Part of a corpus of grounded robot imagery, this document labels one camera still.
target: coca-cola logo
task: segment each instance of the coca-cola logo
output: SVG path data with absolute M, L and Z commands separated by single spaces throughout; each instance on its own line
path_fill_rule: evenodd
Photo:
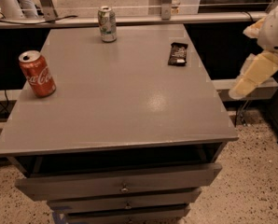
M 41 73 L 39 74 L 39 76 L 34 76 L 34 77 L 26 77 L 29 84 L 32 86 L 35 85 L 43 85 L 45 83 L 48 83 L 50 81 L 50 79 L 52 78 L 51 73 L 48 69 L 48 67 L 45 67 Z

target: aluminum can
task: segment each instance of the aluminum can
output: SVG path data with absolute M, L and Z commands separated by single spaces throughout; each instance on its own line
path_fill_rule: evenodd
M 117 23 L 115 12 L 111 7 L 102 6 L 98 12 L 101 37 L 104 42 L 113 42 L 117 39 Z
M 46 59 L 37 50 L 22 53 L 19 62 L 22 72 L 37 97 L 46 97 L 56 91 Z

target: red soda can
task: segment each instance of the red soda can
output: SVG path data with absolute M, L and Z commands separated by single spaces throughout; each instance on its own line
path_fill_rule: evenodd
M 37 97 L 46 97 L 56 90 L 45 57 L 37 50 L 28 50 L 19 56 L 20 68 Z

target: speckled floor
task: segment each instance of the speckled floor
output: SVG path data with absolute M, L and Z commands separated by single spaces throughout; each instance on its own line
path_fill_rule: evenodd
M 237 125 L 240 139 L 228 143 L 218 158 L 223 170 L 191 205 L 184 224 L 278 224 L 277 136 L 264 113 L 246 112 L 249 126 Z M 44 202 L 35 203 L 14 188 L 22 175 L 12 166 L 0 166 L 0 224 L 53 223 Z M 175 224 L 161 220 L 146 224 Z

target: gray drawer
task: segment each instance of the gray drawer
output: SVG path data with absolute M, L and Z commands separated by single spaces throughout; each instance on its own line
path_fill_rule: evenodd
M 137 193 L 133 195 L 106 196 L 103 198 L 48 201 L 48 206 L 57 213 L 82 213 L 138 207 L 194 203 L 201 189 Z
M 186 205 L 155 207 L 139 210 L 65 215 L 70 224 L 131 224 L 135 221 L 184 217 L 188 214 Z
M 209 186 L 222 169 L 219 163 L 34 177 L 16 187 L 34 201 L 84 198 L 154 190 Z

